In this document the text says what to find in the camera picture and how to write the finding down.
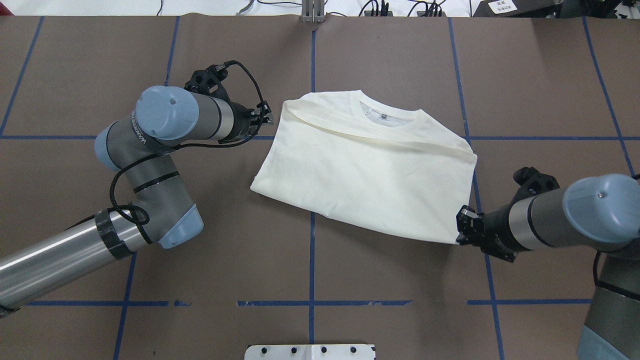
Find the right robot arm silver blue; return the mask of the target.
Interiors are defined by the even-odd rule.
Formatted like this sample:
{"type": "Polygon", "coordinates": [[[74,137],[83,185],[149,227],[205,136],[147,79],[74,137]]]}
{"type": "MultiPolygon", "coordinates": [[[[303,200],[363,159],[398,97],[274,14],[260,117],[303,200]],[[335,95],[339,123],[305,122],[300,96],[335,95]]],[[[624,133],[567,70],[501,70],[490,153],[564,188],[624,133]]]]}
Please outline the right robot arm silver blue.
{"type": "Polygon", "coordinates": [[[638,175],[582,178],[569,187],[534,167],[513,174],[519,188],[507,205],[455,217],[457,243],[514,262],[519,253],[584,246],[596,251],[595,286],[582,327],[580,360],[640,357],[640,187],[638,175]]]}

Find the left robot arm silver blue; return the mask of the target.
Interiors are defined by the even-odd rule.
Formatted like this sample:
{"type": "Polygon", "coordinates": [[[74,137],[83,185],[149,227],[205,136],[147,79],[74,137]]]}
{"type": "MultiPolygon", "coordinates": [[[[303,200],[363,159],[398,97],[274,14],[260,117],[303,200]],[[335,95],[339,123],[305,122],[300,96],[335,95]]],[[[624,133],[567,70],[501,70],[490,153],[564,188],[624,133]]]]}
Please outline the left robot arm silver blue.
{"type": "Polygon", "coordinates": [[[224,91],[152,86],[124,119],[94,141],[96,157],[112,170],[110,206],[1,260],[1,316],[45,296],[148,244],[164,249],[204,228],[172,153],[185,148],[230,148],[271,121],[269,103],[246,107],[224,91]]]}

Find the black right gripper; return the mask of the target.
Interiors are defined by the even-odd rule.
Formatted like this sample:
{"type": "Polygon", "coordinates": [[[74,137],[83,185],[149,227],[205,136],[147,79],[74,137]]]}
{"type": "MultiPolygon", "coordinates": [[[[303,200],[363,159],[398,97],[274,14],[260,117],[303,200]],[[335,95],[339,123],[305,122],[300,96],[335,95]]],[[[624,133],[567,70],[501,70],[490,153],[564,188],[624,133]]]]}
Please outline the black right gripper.
{"type": "Polygon", "coordinates": [[[510,230],[509,210],[501,207],[492,212],[477,212],[463,205],[455,216],[458,230],[455,243],[478,247],[485,255],[513,263],[521,246],[510,230]]]}

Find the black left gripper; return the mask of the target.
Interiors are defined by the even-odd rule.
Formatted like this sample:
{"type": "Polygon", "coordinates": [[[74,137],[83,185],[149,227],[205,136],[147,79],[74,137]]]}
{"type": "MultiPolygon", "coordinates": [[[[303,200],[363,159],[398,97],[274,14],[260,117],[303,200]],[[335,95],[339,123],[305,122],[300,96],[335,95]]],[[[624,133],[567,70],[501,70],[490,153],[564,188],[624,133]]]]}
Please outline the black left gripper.
{"type": "Polygon", "coordinates": [[[259,125],[274,125],[274,116],[267,101],[261,101],[256,108],[246,108],[241,104],[232,104],[231,110],[234,116],[234,125],[231,130],[231,141],[243,141],[247,136],[254,134],[259,125]]]}

